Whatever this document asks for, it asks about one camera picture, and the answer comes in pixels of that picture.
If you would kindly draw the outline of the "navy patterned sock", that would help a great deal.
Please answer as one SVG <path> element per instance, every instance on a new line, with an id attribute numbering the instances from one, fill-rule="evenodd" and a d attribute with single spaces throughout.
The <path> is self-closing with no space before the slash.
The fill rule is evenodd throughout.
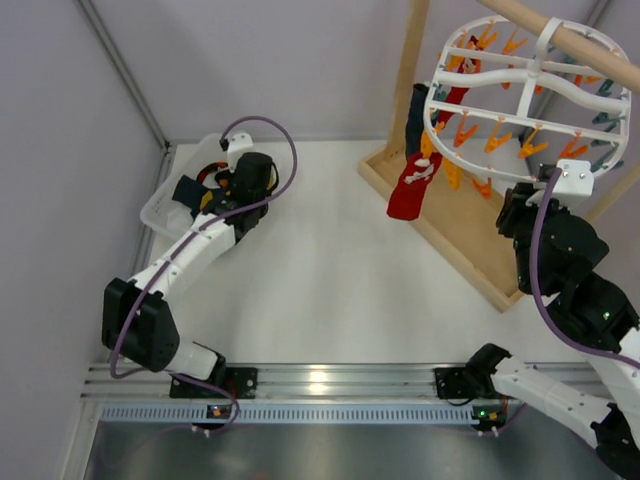
<path id="1" fill-rule="evenodd" d="M 182 175 L 173 191 L 172 200 L 188 207 L 191 210 L 201 209 L 202 197 L 208 189 L 200 182 L 186 175 Z"/>

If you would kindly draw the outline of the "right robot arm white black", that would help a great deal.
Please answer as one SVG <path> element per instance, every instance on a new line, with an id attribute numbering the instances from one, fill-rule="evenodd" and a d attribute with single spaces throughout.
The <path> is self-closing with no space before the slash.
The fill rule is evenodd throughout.
<path id="1" fill-rule="evenodd" d="M 488 343 L 466 363 L 464 379 L 474 399 L 505 395 L 523 401 L 564 425 L 592 447 L 619 477 L 639 476 L 639 315 L 624 292 L 594 269 L 608 245 L 585 220 L 557 200 L 535 226 L 538 207 L 529 203 L 534 188 L 508 189 L 496 221 L 512 240 L 518 287 L 551 297 L 546 317 L 584 355 L 610 398 L 580 392 L 525 365 L 507 350 Z"/>

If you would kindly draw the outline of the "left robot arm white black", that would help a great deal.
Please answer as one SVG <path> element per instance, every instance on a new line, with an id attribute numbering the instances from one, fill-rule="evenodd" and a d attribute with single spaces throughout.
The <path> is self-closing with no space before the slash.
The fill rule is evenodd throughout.
<path id="1" fill-rule="evenodd" d="M 171 304 L 258 225 L 278 181 L 270 156 L 243 154 L 227 184 L 196 207 L 193 223 L 165 254 L 131 279 L 115 278 L 107 285 L 101 340 L 112 360 L 122 355 L 151 372 L 169 371 L 213 385 L 222 382 L 225 358 L 183 339 Z"/>

